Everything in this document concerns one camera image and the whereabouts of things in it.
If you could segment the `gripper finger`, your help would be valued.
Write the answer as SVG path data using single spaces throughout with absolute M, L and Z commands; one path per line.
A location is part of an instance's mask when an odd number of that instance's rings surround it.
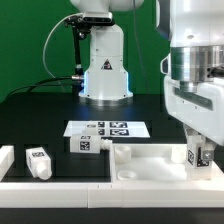
M 187 143 L 192 144 L 197 132 L 186 124 L 183 125 L 183 129 L 184 129 Z
M 212 140 L 204 137 L 202 143 L 201 160 L 205 167 L 209 167 L 214 159 L 214 151 L 217 144 Z

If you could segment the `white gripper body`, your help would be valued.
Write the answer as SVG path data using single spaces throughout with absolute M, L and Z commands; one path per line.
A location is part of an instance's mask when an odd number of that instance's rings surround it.
M 164 77 L 165 105 L 169 115 L 208 139 L 224 146 L 224 78 L 197 85 L 197 92 L 183 92 L 171 78 L 171 59 L 160 62 Z

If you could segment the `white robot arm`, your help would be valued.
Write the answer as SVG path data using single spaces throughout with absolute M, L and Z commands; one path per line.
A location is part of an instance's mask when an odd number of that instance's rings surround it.
M 123 32 L 114 11 L 144 0 L 70 0 L 80 11 L 79 26 L 91 32 L 90 67 L 84 73 L 85 101 L 128 99 L 123 68 Z M 224 145 L 224 0 L 155 0 L 156 28 L 170 41 L 160 64 L 168 113 L 183 123 L 187 161 L 209 168 L 214 149 Z

